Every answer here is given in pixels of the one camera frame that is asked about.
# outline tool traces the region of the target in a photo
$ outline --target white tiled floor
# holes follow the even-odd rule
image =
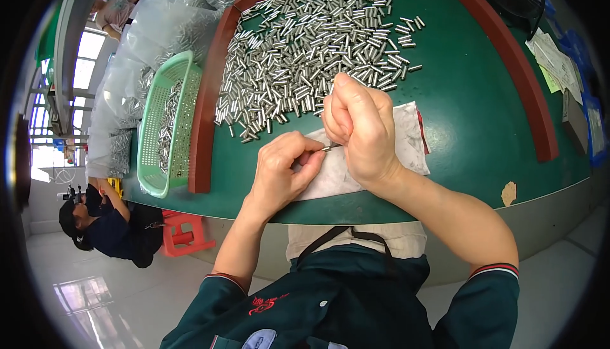
[[[212,265],[157,254],[147,269],[79,251],[63,232],[34,235],[27,251],[48,314],[75,348],[158,348]],[[269,284],[254,279],[251,292]]]
[[[519,263],[518,320],[512,349],[552,345],[578,304],[591,277],[607,222],[607,203],[596,208],[568,238]],[[434,327],[464,282],[428,287],[417,297]]]
[[[607,206],[594,210],[568,238],[599,252]],[[212,265],[190,256],[157,254],[141,270],[97,251],[76,249],[63,233],[34,235],[27,251],[51,319],[75,348],[158,348],[197,293]],[[561,240],[520,264],[519,318],[512,348],[546,348],[570,317],[595,258]],[[255,279],[251,292],[269,284]],[[418,298],[431,325],[463,283],[424,288]]]

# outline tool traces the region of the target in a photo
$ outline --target pile of metal pins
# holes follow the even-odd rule
[[[391,91],[410,65],[401,48],[413,48],[411,33],[425,26],[420,17],[401,17],[405,25],[384,23],[392,0],[264,0],[245,10],[231,40],[220,88],[215,123],[226,123],[242,143],[272,131],[273,121],[288,122],[323,111],[334,76],[343,71],[363,86]],[[262,17],[258,31],[242,22]],[[397,41],[391,28],[403,34]],[[243,130],[236,133],[235,124]]]
[[[169,175],[170,168],[170,148],[172,146],[172,134],[174,124],[176,122],[176,111],[178,109],[178,101],[180,99],[180,90],[182,82],[176,82],[170,89],[170,95],[165,102],[165,111],[161,118],[159,129],[159,168],[165,175]]]

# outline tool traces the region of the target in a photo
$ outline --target apron strap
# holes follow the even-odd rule
[[[334,226],[330,230],[326,231],[324,235],[314,240],[303,252],[299,255],[296,260],[296,268],[298,269],[301,265],[303,259],[315,250],[317,250],[323,244],[330,242],[333,238],[336,238],[343,231],[346,231],[348,228],[351,228],[351,234],[354,238],[362,239],[362,240],[372,240],[377,243],[383,244],[385,248],[385,265],[387,268],[387,274],[389,277],[396,279],[398,278],[398,270],[396,268],[396,263],[393,260],[392,253],[390,252],[390,248],[385,243],[385,239],[380,237],[379,235],[372,232],[358,232],[354,230],[354,226]]]

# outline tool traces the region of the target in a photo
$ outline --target fingernail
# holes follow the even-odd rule
[[[349,75],[338,74],[337,76],[335,76],[335,86],[345,86],[350,80],[351,80],[351,78],[349,77]]]

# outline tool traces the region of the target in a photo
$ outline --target cap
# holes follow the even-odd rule
[[[72,215],[72,211],[74,211],[74,201],[67,200],[62,208],[59,209],[59,224],[67,236],[76,239],[81,233],[76,229],[76,220]]]

